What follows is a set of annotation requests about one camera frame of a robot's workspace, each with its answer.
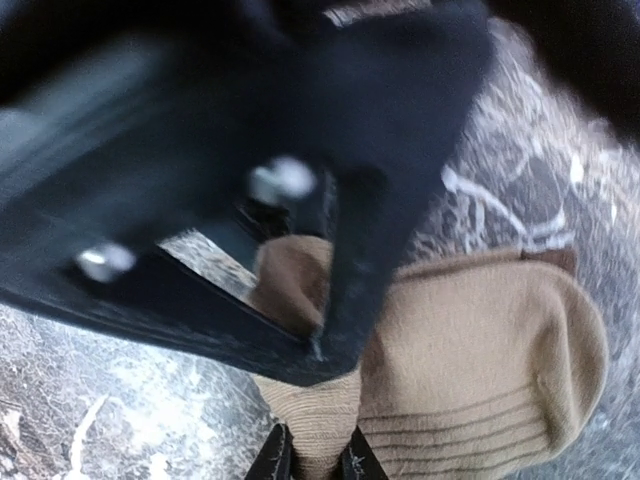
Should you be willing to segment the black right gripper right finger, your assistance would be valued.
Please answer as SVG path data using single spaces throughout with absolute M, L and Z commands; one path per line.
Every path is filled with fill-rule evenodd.
M 340 456 L 340 474 L 342 480 L 388 480 L 359 427 Z

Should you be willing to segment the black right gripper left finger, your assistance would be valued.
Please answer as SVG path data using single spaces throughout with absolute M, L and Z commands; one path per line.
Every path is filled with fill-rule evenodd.
M 285 424 L 278 423 L 252 463 L 245 480 L 290 480 L 293 462 L 293 436 Z

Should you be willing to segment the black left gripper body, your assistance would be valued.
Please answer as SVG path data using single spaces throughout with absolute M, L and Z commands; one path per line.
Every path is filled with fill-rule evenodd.
M 480 5 L 248 44 L 219 3 L 1 6 L 1 204 L 212 210 L 293 158 L 345 187 L 438 180 L 494 54 Z

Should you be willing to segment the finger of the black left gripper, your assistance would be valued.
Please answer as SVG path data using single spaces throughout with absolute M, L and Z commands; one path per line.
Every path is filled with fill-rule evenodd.
M 360 325 L 347 312 L 360 295 L 360 217 L 336 214 L 330 293 L 321 325 L 293 333 L 198 275 L 158 246 L 189 228 L 241 252 L 265 234 L 247 201 L 204 215 L 105 205 L 60 212 L 42 201 L 1 207 L 1 300 L 78 328 L 183 351 L 296 386 L 352 371 Z
M 432 197 L 440 166 L 366 167 L 335 175 L 337 223 L 319 353 L 329 378 L 351 372 L 395 269 Z

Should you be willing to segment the tan beige sock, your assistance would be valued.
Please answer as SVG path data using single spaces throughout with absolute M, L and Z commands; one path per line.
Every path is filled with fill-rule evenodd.
M 357 368 L 256 384 L 290 430 L 297 479 L 334 479 L 360 431 L 386 479 L 500 479 L 549 461 L 602 395 L 604 322 L 570 248 L 399 269 Z

